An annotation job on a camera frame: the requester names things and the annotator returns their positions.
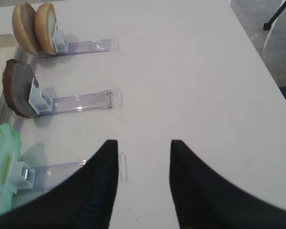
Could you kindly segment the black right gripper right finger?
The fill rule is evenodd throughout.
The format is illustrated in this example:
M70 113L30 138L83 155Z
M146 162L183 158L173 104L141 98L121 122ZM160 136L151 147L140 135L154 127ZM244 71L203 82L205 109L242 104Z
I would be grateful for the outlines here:
M182 229L286 229L286 210L216 173L182 140L172 140L170 190Z

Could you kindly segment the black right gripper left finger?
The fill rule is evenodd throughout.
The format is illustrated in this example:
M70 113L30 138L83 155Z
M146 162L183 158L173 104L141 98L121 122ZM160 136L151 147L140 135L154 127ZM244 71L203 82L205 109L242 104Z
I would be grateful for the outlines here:
M118 187L118 142L45 195L0 215L0 229L107 229Z

